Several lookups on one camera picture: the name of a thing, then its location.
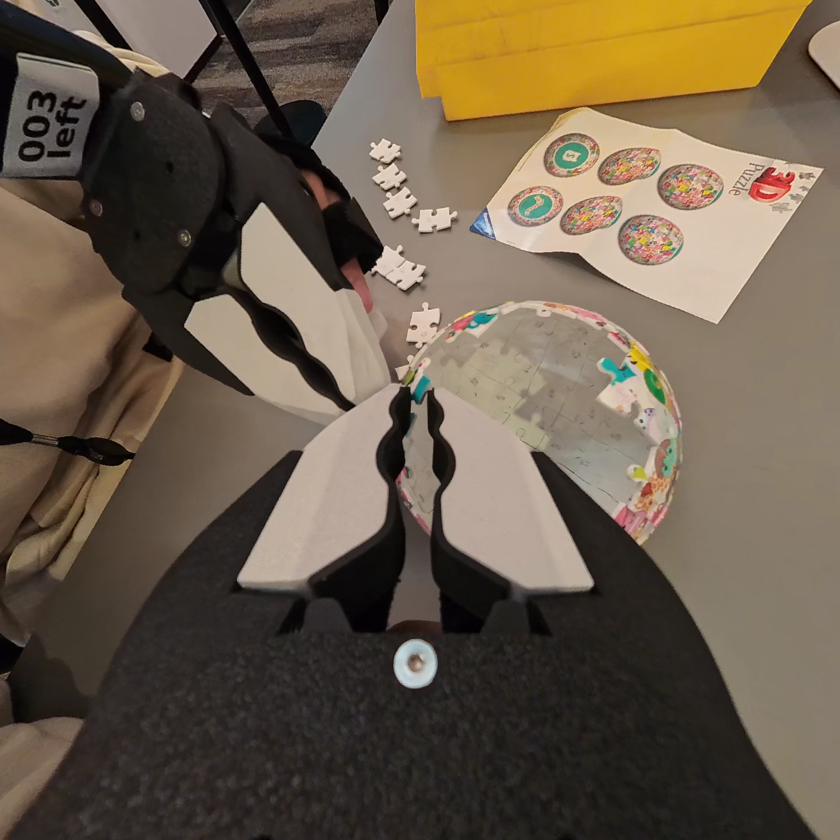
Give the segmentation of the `person's left hand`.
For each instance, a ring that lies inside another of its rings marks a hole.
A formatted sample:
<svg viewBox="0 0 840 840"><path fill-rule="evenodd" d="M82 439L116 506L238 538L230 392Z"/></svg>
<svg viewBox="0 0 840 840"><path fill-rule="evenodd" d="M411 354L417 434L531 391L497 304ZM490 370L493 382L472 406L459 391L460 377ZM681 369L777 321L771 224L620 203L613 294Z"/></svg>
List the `person's left hand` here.
<svg viewBox="0 0 840 840"><path fill-rule="evenodd" d="M374 309L374 302L367 283L366 275L357 258L351 258L341 267L342 273L360 297L365 312L370 316Z"/></svg>

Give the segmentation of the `person's cream sweatshirt torso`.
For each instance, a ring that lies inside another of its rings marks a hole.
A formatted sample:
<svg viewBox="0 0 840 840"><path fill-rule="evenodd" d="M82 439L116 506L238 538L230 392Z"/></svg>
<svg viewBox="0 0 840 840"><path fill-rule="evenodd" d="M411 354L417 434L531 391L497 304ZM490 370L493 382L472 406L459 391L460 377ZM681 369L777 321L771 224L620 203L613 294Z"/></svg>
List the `person's cream sweatshirt torso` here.
<svg viewBox="0 0 840 840"><path fill-rule="evenodd" d="M181 378L183 362L145 360L113 372L78 416L37 421L48 434L108 438L137 452ZM8 838L38 799L81 729L81 719L16 720L7 674L65 580L128 464L106 467L54 449L2 455L1 831Z"/></svg>

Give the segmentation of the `colourful puzzle ball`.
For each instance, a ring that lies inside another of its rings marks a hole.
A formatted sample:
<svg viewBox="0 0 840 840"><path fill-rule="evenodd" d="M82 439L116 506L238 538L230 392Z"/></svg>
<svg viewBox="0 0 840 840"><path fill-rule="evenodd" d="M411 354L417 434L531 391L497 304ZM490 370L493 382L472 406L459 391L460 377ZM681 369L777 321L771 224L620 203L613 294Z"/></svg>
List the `colourful puzzle ball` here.
<svg viewBox="0 0 840 840"><path fill-rule="evenodd" d="M613 320L570 304L511 301L460 316L396 372L415 400L398 486L426 532L438 480L419 403L438 388L549 456L636 543L665 519L682 459L676 394Z"/></svg>

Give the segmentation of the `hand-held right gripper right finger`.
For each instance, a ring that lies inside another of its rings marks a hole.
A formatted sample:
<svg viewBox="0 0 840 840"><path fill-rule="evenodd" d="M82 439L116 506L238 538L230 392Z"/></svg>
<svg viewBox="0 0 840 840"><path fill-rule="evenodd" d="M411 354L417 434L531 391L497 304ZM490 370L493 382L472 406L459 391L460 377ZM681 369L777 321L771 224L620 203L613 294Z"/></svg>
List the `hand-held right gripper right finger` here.
<svg viewBox="0 0 840 840"><path fill-rule="evenodd" d="M443 630L477 634L513 604L526 632L543 596L593 592L595 582L553 498L542 462L519 438L455 394L427 394L437 479L430 559Z"/></svg>

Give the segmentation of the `person's left forearm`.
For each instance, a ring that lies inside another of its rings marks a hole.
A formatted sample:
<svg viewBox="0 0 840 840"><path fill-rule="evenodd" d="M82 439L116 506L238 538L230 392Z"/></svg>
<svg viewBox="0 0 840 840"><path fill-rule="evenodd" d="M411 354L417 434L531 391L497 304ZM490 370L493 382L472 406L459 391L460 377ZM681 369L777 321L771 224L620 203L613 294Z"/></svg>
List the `person's left forearm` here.
<svg viewBox="0 0 840 840"><path fill-rule="evenodd" d="M74 182L2 180L2 397L88 396L140 364L166 399L183 373L144 351L151 331L95 253Z"/></svg>

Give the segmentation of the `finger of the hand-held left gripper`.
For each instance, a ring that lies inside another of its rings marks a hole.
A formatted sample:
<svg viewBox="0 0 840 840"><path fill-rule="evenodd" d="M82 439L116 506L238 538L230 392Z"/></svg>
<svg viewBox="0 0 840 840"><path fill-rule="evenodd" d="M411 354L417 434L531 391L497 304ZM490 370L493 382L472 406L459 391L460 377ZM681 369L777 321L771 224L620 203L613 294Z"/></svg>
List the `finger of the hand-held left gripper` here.
<svg viewBox="0 0 840 840"><path fill-rule="evenodd" d="M357 290L333 290L265 204L243 228L239 275L259 301L237 362L260 399L326 426L391 383L383 316Z"/></svg>
<svg viewBox="0 0 840 840"><path fill-rule="evenodd" d="M248 294L225 293L194 303L185 329L267 404L320 425L354 408L289 318Z"/></svg>

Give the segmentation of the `black chair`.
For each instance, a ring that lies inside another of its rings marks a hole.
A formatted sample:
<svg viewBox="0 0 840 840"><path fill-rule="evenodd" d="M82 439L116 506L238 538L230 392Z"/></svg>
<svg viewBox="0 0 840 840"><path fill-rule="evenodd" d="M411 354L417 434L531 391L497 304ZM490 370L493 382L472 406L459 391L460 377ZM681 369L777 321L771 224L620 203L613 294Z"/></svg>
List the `black chair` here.
<svg viewBox="0 0 840 840"><path fill-rule="evenodd" d="M285 120L283 126L278 128L268 114L257 122L255 134L291 159L312 156L312 144L327 119L322 105L313 100L291 101L280 106L280 113Z"/></svg>

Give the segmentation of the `printed puzzle instruction leaflet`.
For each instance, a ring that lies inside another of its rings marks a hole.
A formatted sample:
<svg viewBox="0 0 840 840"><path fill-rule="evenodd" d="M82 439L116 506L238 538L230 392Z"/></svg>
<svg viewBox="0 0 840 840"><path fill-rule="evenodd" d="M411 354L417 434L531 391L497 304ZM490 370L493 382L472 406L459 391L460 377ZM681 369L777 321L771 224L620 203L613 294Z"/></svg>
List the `printed puzzle instruction leaflet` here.
<svg viewBox="0 0 840 840"><path fill-rule="evenodd" d="M619 285L718 323L820 167L577 108L557 118L471 225L575 254Z"/></svg>

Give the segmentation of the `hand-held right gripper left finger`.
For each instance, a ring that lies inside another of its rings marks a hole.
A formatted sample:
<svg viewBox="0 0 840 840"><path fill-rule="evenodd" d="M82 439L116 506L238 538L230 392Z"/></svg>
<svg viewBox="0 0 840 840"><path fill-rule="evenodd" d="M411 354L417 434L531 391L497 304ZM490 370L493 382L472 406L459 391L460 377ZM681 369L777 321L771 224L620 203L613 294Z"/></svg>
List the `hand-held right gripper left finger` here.
<svg viewBox="0 0 840 840"><path fill-rule="evenodd" d="M411 403L387 385L301 451L238 573L242 592L331 599L356 633L386 631L406 561L396 479Z"/></svg>

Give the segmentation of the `white puzzle pieces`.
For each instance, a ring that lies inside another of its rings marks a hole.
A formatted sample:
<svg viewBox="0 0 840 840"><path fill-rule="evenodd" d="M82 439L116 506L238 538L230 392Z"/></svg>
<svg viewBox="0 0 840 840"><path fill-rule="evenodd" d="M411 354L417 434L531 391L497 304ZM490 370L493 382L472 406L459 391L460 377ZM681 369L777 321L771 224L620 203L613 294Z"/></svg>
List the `white puzzle pieces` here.
<svg viewBox="0 0 840 840"><path fill-rule="evenodd" d="M382 138L370 143L369 156L377 162L377 173L372 176L374 184L385 192L384 210L391 220L409 217L417 207L417 197L405 185L407 175L400 169L397 160L402 156L402 147ZM411 217L411 225L420 235L440 233L452 227L458 213L447 206L436 209L420 209ZM404 256L404 247L386 246L375 261L371 273L383 277L400 291L409 291L424 279L426 267L412 262ZM423 312L412 316L406 341L421 349L434 336L439 324L438 310L429 310L423 305Z"/></svg>

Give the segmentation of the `yellow plastic bin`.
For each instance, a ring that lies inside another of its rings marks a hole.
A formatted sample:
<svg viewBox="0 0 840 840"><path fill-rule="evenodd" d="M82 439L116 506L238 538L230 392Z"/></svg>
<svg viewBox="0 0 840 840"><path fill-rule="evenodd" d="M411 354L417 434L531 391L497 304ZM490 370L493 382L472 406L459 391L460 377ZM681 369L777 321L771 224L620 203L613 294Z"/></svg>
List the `yellow plastic bin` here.
<svg viewBox="0 0 840 840"><path fill-rule="evenodd" d="M809 1L416 1L447 121L753 88Z"/></svg>

